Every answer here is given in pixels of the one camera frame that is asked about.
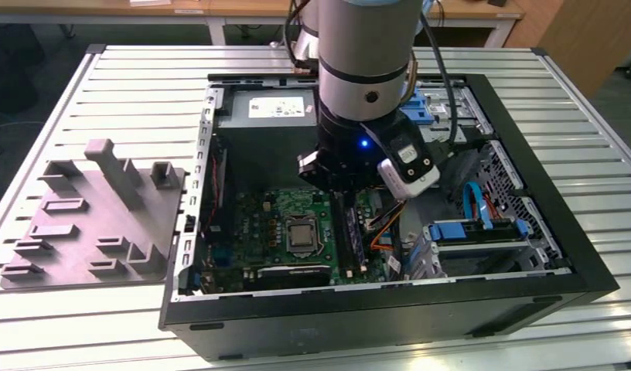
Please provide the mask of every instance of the open computer tower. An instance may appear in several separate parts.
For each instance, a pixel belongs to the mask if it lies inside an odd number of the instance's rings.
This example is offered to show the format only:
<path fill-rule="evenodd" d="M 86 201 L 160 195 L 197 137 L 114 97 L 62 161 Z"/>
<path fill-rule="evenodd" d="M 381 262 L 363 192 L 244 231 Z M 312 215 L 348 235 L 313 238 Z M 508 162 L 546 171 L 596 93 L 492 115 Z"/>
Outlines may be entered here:
<path fill-rule="evenodd" d="M 618 288 L 486 77 L 452 79 L 456 142 L 487 140 L 440 166 L 379 236 L 391 248 L 373 250 L 387 192 L 367 189 L 341 216 L 297 177 L 316 143 L 316 78 L 210 76 L 160 319 L 204 358 L 502 335 Z M 445 98 L 437 77 L 420 76 L 405 109 L 427 142 L 451 130 Z M 469 183 L 491 229 L 467 213 Z M 344 223 L 357 223 L 361 250 Z"/>

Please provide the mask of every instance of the motherboard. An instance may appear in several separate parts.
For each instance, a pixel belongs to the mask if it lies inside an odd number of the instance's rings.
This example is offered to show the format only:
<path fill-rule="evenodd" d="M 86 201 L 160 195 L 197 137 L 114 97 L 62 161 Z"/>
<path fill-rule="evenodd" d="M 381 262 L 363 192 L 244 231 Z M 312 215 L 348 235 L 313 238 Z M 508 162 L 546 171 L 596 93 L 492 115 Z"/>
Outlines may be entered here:
<path fill-rule="evenodd" d="M 373 216 L 367 192 L 356 199 L 360 226 Z M 248 290 L 253 274 L 291 274 L 308 267 L 309 274 L 327 277 L 323 285 L 384 281 L 381 261 L 368 259 L 363 275 L 348 277 L 339 271 L 339 252 L 329 215 L 329 196 L 313 189 L 277 189 L 239 193 L 233 233 L 228 242 L 210 247 L 218 292 Z"/>

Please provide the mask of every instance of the white wire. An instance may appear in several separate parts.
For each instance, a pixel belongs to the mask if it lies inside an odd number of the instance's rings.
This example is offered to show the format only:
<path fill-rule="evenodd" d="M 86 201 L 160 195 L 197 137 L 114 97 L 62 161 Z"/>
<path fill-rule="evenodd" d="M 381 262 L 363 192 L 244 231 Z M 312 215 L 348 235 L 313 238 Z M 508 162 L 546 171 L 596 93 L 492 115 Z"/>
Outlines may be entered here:
<path fill-rule="evenodd" d="M 42 121 L 17 121 L 17 122 L 9 122 L 6 124 L 0 125 L 0 129 L 5 128 L 6 126 L 12 125 L 22 125 L 22 124 L 37 124 L 37 125 L 44 125 L 45 123 Z"/>

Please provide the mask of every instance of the white table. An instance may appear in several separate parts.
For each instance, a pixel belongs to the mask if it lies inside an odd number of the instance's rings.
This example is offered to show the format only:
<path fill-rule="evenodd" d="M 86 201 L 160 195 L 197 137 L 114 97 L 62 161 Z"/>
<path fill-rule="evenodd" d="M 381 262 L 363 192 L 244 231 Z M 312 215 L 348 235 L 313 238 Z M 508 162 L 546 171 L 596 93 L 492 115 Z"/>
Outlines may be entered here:
<path fill-rule="evenodd" d="M 487 75 L 620 289 L 508 336 L 255 359 L 236 369 L 540 370 L 631 361 L 631 151 L 547 57 L 526 49 L 443 55 L 452 73 Z M 416 57 L 420 72 L 435 73 L 429 50 Z M 0 270 L 46 189 L 34 179 L 48 159 L 81 159 L 86 140 L 106 137 L 137 167 L 169 159 L 189 169 L 208 73 L 288 71 L 284 52 L 263 46 L 108 46 L 88 54 L 0 204 Z M 0 289 L 0 369 L 213 366 L 157 330 L 161 295 L 161 284 Z"/>

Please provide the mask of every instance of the wooden cabinet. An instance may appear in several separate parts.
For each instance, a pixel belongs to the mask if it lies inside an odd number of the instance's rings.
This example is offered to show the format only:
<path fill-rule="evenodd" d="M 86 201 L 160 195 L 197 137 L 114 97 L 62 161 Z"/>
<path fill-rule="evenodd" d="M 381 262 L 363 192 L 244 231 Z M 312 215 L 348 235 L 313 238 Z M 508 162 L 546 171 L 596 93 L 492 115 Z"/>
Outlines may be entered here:
<path fill-rule="evenodd" d="M 506 48 L 540 47 L 591 97 L 631 50 L 631 0 L 514 0 Z"/>

